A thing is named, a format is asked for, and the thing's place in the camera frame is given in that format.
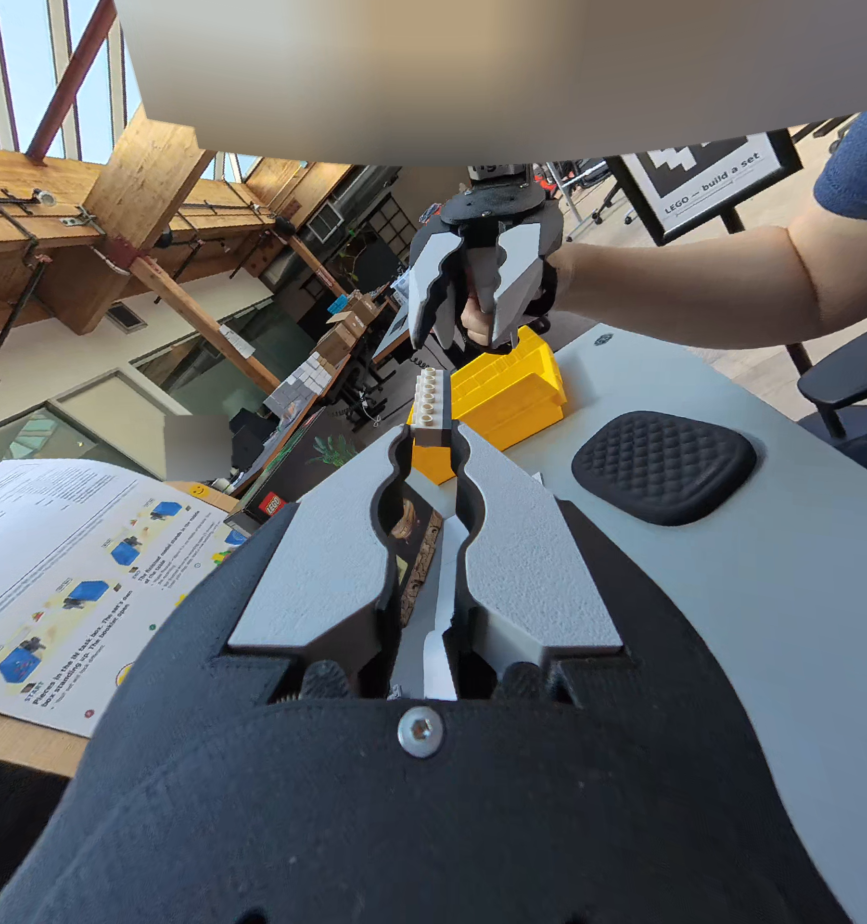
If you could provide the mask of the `yellow plastic bin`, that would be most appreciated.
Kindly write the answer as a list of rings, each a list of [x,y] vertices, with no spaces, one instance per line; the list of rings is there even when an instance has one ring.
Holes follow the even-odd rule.
[[[516,348],[483,354],[451,376],[452,411],[505,451],[563,419],[566,394],[555,353],[531,328]]]

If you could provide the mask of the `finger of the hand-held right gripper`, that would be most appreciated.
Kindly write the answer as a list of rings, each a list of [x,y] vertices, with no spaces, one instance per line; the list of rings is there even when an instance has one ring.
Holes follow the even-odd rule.
[[[543,281],[542,224],[521,223],[497,237],[498,283],[490,348],[510,343]]]
[[[408,335],[424,346],[432,334],[447,351],[454,344],[462,238],[454,231],[419,231],[408,264]]]

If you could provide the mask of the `cardboard box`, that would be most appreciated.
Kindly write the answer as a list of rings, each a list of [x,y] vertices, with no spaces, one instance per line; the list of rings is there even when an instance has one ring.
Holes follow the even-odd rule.
[[[347,325],[339,322],[328,327],[327,333],[322,336],[315,346],[314,352],[332,367],[337,367],[345,361],[358,342],[358,335],[354,334]]]
[[[328,326],[343,324],[351,333],[360,336],[370,327],[381,312],[370,295],[354,291],[339,295],[328,307]]]

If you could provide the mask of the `black framed floor sign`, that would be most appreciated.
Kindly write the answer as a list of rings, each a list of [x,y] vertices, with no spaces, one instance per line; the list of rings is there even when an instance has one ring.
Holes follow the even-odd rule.
[[[657,247],[715,218],[731,235],[744,231],[738,206],[803,168],[788,129],[610,155],[605,164]]]

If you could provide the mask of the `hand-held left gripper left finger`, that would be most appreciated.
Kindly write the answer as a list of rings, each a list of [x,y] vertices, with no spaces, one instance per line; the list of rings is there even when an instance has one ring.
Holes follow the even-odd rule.
[[[389,533],[403,513],[411,429],[393,427],[298,503],[228,639],[232,652],[335,662],[385,699],[401,637]]]

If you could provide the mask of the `wooden ceiling beam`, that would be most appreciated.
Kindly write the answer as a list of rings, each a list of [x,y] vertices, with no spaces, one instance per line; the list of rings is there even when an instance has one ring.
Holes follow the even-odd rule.
[[[243,182],[205,179],[216,157],[192,128],[140,107],[104,166],[0,151],[0,332],[56,318],[93,331],[124,297],[148,290],[129,272],[156,261],[176,282],[243,270],[260,276],[353,165],[261,158]]]

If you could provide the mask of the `white and grey lego assembly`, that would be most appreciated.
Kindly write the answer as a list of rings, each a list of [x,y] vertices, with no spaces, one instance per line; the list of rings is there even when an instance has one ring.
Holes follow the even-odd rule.
[[[433,367],[417,377],[411,410],[411,430],[416,445],[448,448],[452,439],[451,376]]]

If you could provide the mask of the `person's blue shirt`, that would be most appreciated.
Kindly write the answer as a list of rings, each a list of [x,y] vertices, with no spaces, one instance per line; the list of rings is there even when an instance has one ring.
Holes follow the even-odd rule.
[[[813,195],[831,214],[867,221],[867,111],[853,122],[830,156]]]

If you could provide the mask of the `grey white checkered board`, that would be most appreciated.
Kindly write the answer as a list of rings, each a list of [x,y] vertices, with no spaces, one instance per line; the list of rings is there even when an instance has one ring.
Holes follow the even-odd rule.
[[[313,352],[266,397],[264,407],[278,419],[280,426],[289,426],[330,388],[347,358],[335,364]]]

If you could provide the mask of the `black quilted wrist rest pad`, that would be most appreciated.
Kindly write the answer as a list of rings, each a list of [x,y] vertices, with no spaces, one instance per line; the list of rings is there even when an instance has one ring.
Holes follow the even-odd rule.
[[[571,473],[582,489],[642,522],[685,526],[713,514],[758,463],[740,433],[638,410],[612,419],[579,447]]]

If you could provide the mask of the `skylight window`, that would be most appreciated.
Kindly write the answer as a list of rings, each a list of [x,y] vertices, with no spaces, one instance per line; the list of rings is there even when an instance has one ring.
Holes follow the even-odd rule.
[[[97,1],[0,1],[0,150],[25,152]],[[104,165],[141,98],[120,22],[111,25],[47,155]]]

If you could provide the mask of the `black office chair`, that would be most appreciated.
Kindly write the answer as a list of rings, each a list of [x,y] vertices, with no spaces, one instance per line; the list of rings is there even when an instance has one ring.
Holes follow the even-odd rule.
[[[816,409],[801,428],[836,449],[867,435],[867,332],[802,374],[797,388]]]

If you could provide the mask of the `black lego set box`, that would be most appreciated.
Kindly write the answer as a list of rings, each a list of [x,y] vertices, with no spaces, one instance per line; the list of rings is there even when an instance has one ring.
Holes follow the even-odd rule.
[[[312,414],[289,437],[270,466],[227,517],[239,535],[251,537],[269,518],[298,502],[322,481],[358,455],[364,444],[328,409]],[[401,625],[406,628],[430,570],[442,516],[413,488],[403,486],[402,516],[389,532],[395,552],[401,600]]]

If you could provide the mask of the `person's right forearm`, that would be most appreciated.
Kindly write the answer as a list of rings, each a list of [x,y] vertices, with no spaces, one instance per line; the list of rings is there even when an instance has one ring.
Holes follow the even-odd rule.
[[[684,346],[784,346],[867,318],[867,220],[816,202],[787,227],[663,248],[571,243],[550,262],[558,308]]]

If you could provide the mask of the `person's right hand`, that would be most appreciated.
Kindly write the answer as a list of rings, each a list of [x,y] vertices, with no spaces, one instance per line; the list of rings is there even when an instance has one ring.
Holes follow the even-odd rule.
[[[484,310],[478,293],[471,291],[460,318],[460,323],[469,340],[484,350],[492,348],[494,313]]]

